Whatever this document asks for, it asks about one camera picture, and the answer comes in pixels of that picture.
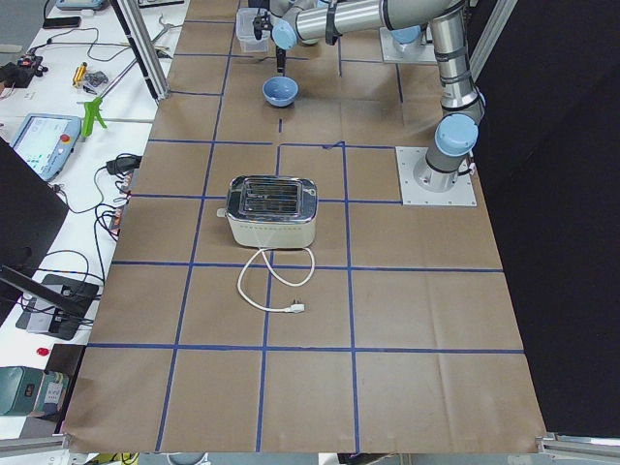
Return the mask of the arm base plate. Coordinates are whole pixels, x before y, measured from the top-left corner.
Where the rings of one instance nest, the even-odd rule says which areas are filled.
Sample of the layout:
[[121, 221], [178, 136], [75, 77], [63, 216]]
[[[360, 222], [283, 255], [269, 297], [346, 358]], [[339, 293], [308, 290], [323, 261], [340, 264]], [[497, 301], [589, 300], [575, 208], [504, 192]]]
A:
[[460, 175], [467, 168], [466, 161], [453, 173], [441, 173], [427, 165], [426, 152], [426, 147], [395, 147], [402, 204], [475, 207], [472, 176]]
[[385, 63], [435, 65], [436, 58], [429, 29], [416, 28], [418, 35], [408, 44], [399, 43], [386, 28], [381, 28], [380, 41]]

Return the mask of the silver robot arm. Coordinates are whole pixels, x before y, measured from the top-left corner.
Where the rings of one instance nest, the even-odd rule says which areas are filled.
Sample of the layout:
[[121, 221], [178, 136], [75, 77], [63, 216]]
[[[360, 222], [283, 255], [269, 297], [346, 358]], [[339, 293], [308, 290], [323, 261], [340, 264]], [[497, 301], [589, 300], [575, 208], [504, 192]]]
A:
[[332, 46], [342, 36], [386, 28], [393, 37], [426, 25], [442, 88], [443, 117], [434, 141], [414, 168], [424, 190], [444, 193], [464, 172], [461, 164], [473, 150], [484, 115], [484, 98], [470, 69], [463, 1], [250, 1], [260, 11], [254, 18], [255, 36], [270, 32], [283, 50], [323, 38]]
[[394, 29], [390, 31], [390, 35], [394, 44], [400, 48], [426, 47], [429, 44], [426, 24]]

